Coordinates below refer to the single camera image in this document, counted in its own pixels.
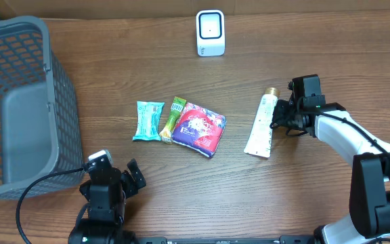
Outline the white floral cream tube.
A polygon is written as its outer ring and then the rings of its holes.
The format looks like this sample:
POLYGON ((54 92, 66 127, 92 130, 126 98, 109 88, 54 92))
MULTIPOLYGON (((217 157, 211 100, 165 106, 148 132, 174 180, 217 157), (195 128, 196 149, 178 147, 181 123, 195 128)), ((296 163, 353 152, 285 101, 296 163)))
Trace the white floral cream tube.
POLYGON ((280 91, 269 87, 261 97, 251 133, 244 148, 244 153, 258 157, 269 158, 272 150, 272 128, 270 127, 274 109, 277 105, 280 91))

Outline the green yellow juice carton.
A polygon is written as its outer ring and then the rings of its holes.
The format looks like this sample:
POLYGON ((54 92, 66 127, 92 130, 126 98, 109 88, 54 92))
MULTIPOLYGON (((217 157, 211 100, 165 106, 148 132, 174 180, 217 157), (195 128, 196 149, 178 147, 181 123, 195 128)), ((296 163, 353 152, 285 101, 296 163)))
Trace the green yellow juice carton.
POLYGON ((178 118, 180 118, 181 112, 183 111, 186 102, 187 101, 183 98, 179 98, 177 96, 174 97, 173 103, 171 105, 171 110, 169 113, 169 118, 167 119, 164 128, 159 133, 162 142, 167 144, 172 143, 172 134, 173 134, 173 130, 175 129, 175 124, 178 118))

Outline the purple red tissue pack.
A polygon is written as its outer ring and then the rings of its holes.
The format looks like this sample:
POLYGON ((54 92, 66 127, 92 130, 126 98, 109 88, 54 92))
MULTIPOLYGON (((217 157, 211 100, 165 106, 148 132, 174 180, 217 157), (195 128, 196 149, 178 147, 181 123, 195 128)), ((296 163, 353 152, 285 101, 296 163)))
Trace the purple red tissue pack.
POLYGON ((225 116, 187 102, 173 130, 172 141, 211 158, 217 150, 226 123, 225 116))

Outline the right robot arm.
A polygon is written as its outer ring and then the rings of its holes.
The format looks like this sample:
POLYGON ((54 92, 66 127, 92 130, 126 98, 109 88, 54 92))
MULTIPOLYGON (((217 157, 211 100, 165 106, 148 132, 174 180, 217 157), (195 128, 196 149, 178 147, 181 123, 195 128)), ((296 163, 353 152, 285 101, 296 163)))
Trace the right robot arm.
POLYGON ((319 76, 296 77, 288 88, 290 98, 278 101, 270 127, 317 138, 352 168, 348 215, 317 227, 309 243, 390 242, 390 144, 365 130, 340 104, 327 103, 319 76))

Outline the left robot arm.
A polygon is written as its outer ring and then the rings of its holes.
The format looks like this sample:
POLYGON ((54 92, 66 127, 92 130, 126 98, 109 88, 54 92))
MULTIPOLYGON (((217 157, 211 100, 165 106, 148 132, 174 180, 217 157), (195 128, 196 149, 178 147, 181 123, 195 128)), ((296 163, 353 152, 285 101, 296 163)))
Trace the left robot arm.
POLYGON ((146 186, 137 161, 130 160, 128 169, 111 166, 108 159, 90 161, 85 169, 90 179, 79 187, 87 203, 80 210, 69 234, 69 244, 136 244, 132 231, 123 229, 126 200, 146 186))

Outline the light green wipes pack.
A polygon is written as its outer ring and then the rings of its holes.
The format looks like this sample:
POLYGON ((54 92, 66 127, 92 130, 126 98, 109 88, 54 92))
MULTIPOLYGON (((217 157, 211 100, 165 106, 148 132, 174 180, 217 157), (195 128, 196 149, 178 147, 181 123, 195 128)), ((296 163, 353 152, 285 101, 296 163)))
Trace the light green wipes pack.
POLYGON ((164 102, 137 101, 137 129, 133 140, 160 141, 158 124, 164 102))

